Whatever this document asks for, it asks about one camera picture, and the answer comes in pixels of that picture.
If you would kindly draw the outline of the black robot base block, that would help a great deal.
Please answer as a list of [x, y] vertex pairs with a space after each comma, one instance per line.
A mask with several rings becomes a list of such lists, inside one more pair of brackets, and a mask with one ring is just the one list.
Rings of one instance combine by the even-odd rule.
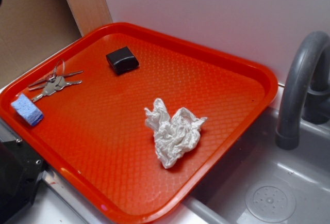
[[1, 223], [33, 206], [44, 170], [44, 159], [27, 142], [1, 142]]

